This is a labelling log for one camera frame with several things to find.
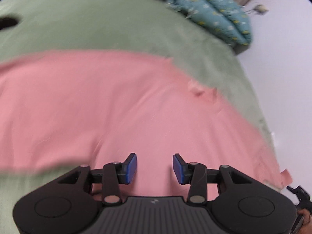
green bedsheet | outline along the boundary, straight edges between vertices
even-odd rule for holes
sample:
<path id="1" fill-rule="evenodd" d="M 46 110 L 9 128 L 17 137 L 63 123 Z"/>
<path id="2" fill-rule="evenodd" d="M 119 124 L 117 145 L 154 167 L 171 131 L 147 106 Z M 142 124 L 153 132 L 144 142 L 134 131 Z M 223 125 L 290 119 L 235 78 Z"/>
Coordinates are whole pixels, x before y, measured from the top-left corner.
<path id="1" fill-rule="evenodd" d="M 253 89 L 232 49 L 158 0 L 2 0 L 0 17 L 20 23 L 0 31 L 0 62 L 49 49 L 125 49 L 173 57 L 218 90 L 270 143 Z M 39 176 L 0 176 L 0 233 L 17 234 L 14 203 L 68 168 Z"/>

hand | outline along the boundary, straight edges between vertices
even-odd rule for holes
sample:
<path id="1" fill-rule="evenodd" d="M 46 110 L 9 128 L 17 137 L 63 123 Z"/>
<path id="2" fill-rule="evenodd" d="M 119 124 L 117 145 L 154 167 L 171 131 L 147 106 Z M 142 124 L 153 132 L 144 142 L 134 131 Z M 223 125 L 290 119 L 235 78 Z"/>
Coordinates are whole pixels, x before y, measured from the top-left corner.
<path id="1" fill-rule="evenodd" d="M 312 221 L 311 221 L 311 213 L 307 209 L 302 209 L 298 211 L 299 215 L 303 215 L 303 224 L 298 234 L 312 234 Z"/>

pink fabric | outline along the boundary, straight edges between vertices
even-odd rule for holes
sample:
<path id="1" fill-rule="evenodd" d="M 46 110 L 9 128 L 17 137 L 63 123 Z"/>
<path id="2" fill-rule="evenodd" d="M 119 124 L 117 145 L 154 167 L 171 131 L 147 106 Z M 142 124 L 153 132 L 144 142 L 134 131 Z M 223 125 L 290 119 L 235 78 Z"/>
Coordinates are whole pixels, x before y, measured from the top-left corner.
<path id="1" fill-rule="evenodd" d="M 171 59 L 122 51 L 49 51 L 0 67 L 0 169 L 124 161 L 137 153 L 131 195 L 185 195 L 172 156 L 228 164 L 283 186 L 272 150 L 216 89 Z M 216 186 L 208 196 L 217 196 Z"/>

bed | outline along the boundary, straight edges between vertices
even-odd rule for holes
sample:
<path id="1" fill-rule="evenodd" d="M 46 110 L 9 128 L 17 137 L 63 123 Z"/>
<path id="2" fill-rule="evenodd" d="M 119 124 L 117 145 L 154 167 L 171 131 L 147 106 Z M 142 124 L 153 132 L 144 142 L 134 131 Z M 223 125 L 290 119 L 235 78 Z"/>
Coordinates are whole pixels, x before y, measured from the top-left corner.
<path id="1" fill-rule="evenodd" d="M 162 1 L 2 0 L 3 16 L 18 24 L 0 31 L 0 62 L 50 49 L 121 49 L 173 57 L 187 74 L 216 87 L 271 144 L 257 98 L 233 50 Z M 39 175 L 1 173 L 0 233 L 17 233 L 11 211 L 21 196 L 71 168 Z"/>

